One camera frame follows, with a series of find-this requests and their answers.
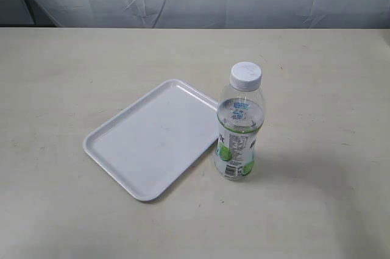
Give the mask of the clear plastic bottle white cap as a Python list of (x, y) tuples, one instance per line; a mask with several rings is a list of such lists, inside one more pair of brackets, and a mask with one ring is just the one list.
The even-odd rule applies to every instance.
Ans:
[(219, 99), (219, 135), (214, 164), (229, 180), (246, 177), (255, 163), (255, 143), (265, 116), (261, 77), (261, 68), (255, 63), (233, 65), (229, 84)]

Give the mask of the white rectangular plastic tray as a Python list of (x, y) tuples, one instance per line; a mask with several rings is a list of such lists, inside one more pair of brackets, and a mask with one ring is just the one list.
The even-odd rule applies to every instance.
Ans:
[(131, 196), (149, 202), (217, 140), (217, 106), (170, 79), (89, 133), (83, 149)]

